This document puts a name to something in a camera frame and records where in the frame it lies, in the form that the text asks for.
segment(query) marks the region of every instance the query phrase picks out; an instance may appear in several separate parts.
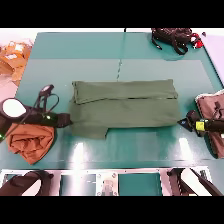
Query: table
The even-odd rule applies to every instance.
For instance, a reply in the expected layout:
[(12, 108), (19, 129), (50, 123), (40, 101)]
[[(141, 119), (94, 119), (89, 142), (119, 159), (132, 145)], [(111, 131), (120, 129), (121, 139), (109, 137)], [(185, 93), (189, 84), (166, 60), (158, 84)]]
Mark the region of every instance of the table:
[[(73, 71), (67, 70), (61, 76), (56, 77), (52, 73), (48, 63), (56, 63), (58, 59), (85, 59), (85, 60), (98, 60), (98, 59), (110, 59), (111, 71), (117, 71), (120, 59), (164, 59), (164, 60), (200, 60), (207, 72), (207, 75), (211, 81), (211, 84), (215, 91), (222, 89), (222, 84), (216, 74), (216, 71), (205, 51), (204, 48), (194, 50), (189, 46), (189, 52), (185, 56), (178, 56), (167, 44), (162, 44), (163, 51), (158, 50), (151, 43), (151, 34), (146, 33), (39, 33), (37, 35), (26, 71), (23, 75), (20, 87), (17, 91), (16, 97), (24, 104), (32, 105), (38, 91), (41, 87), (47, 84), (55, 85), (55, 93), (57, 93), (61, 101), (56, 108), (56, 112), (63, 112), (67, 110), (66, 104), (70, 99), (66, 99), (64, 96), (68, 94), (72, 95), (72, 87), (67, 86), (61, 88), (60, 86), (65, 84), (63, 80), (71, 75)], [(45, 66), (37, 71), (31, 64), (41, 60)], [(47, 74), (42, 76), (41, 71), (46, 71)], [(71, 82), (75, 80), (75, 74), (71, 77)], [(113, 130), (116, 136), (119, 136), (119, 132), (123, 134), (128, 130)], [(142, 129), (142, 135), (146, 135), (146, 130)], [(7, 150), (5, 143), (1, 144), (0, 149), (0, 168), (5, 169), (112, 169), (112, 168), (146, 168), (146, 167), (175, 167), (175, 166), (196, 166), (207, 165), (210, 169), (213, 183), (224, 193), (224, 177), (221, 170), (224, 168), (224, 161), (222, 159), (204, 159), (204, 160), (153, 160), (145, 161), (136, 157), (135, 160), (125, 159), (125, 153), (128, 155), (128, 149), (123, 151), (123, 157), (114, 159), (101, 160), (102, 154), (107, 154), (106, 158), (117, 158), (114, 155), (117, 150), (123, 150), (119, 145), (119, 138), (111, 138), (110, 143), (112, 146), (117, 147), (113, 151), (113, 147), (110, 147), (110, 151), (97, 150), (102, 149), (101, 141), (91, 141), (82, 139), (76, 141), (77, 137), (71, 136), (69, 128), (58, 130), (56, 141), (52, 146), (52, 149), (48, 154), (38, 163), (30, 166), (19, 155), (14, 155)], [(83, 153), (83, 147), (88, 144), (91, 152)], [(141, 144), (137, 144), (136, 150), (141, 150)]]

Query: green cloth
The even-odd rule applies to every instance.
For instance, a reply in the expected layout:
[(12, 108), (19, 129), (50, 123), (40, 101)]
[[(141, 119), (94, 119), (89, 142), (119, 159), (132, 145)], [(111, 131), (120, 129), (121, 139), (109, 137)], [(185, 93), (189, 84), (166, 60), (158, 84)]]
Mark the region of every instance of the green cloth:
[(161, 127), (180, 120), (173, 80), (73, 82), (74, 135), (106, 137), (108, 128)]

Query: brown cloth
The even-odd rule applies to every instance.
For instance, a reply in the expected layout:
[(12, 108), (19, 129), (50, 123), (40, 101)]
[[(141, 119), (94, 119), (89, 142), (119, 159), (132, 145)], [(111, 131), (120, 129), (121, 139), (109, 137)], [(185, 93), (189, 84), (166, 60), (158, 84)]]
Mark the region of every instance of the brown cloth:
[[(8, 132), (17, 124), (12, 124)], [(30, 165), (42, 159), (54, 140), (54, 128), (21, 124), (7, 138), (9, 150), (19, 153)]]
[[(212, 118), (216, 108), (215, 102), (217, 101), (220, 103), (221, 108), (224, 108), (224, 94), (203, 96), (197, 100), (197, 105), (203, 118)], [(209, 132), (208, 136), (213, 152), (217, 154), (218, 158), (224, 158), (224, 139), (221, 137), (221, 133)]]

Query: folded garment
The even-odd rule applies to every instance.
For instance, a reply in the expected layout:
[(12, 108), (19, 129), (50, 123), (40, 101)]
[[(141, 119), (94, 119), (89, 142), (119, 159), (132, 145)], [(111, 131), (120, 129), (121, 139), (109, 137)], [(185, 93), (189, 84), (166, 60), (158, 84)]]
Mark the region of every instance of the folded garment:
[(73, 82), (72, 132), (105, 138), (108, 128), (161, 127), (180, 120), (173, 80)]
[[(219, 102), (221, 108), (224, 108), (224, 92), (222, 90), (216, 94), (201, 94), (196, 97), (196, 102), (202, 117), (205, 119), (211, 119), (216, 109), (215, 102)], [(224, 158), (224, 139), (221, 137), (221, 133), (209, 132), (208, 136), (214, 154), (216, 154), (218, 158)]]
[[(17, 124), (12, 124), (8, 132)], [(9, 150), (19, 153), (29, 164), (42, 159), (54, 140), (54, 128), (21, 124), (7, 138)]]

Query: black object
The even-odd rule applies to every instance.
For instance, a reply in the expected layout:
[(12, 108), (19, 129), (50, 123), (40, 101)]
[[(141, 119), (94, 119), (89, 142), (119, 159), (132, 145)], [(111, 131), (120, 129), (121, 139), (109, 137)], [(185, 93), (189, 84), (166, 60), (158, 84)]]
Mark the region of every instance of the black object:
[[(70, 114), (61, 113), (56, 114), (51, 112), (58, 104), (59, 97), (56, 94), (52, 94), (51, 91), (53, 90), (53, 85), (45, 86), (39, 93), (36, 102), (34, 103), (33, 107), (23, 105), (19, 100), (15, 98), (9, 98), (0, 103), (0, 142), (3, 141), (9, 134), (11, 134), (19, 124), (38, 124), (43, 126), (50, 126), (55, 128), (64, 128), (70, 124), (72, 121), (70, 120)], [(51, 96), (57, 97), (57, 102), (50, 110), (46, 109), (47, 106), (47, 99)], [(24, 113), (20, 116), (12, 117), (4, 111), (4, 103), (7, 100), (14, 100), (19, 102), (21, 106), (24, 108)], [(7, 133), (8, 129), (10, 128), (12, 123), (17, 123), (18, 125), (15, 126), (9, 133)]]
[(190, 28), (151, 28), (152, 43), (160, 50), (162, 48), (156, 43), (155, 39), (169, 43), (179, 55), (188, 52), (187, 43), (191, 41), (192, 30)]
[(49, 196), (51, 179), (53, 174), (44, 170), (30, 171), (24, 176), (14, 176), (0, 188), (0, 196), (21, 196), (37, 180), (41, 180), (41, 186), (35, 196)]
[[(215, 119), (217, 113), (220, 113), (223, 109), (216, 107), (216, 110), (214, 112), (213, 118), (208, 119), (201, 119), (199, 114), (195, 110), (190, 110), (186, 118), (178, 121), (177, 123), (180, 124), (182, 127), (186, 128), (188, 131), (192, 132), (193, 130), (196, 132), (198, 137), (203, 137), (206, 132), (220, 132), (224, 133), (224, 120)], [(197, 122), (202, 122), (203, 130), (197, 128)]]
[[(189, 194), (195, 194), (195, 192), (181, 179), (181, 173), (184, 169), (185, 168), (173, 168), (167, 173), (173, 196), (188, 196)], [(193, 169), (191, 169), (191, 171), (212, 196), (223, 196), (223, 194), (210, 181), (205, 179), (203, 176), (200, 176)]]

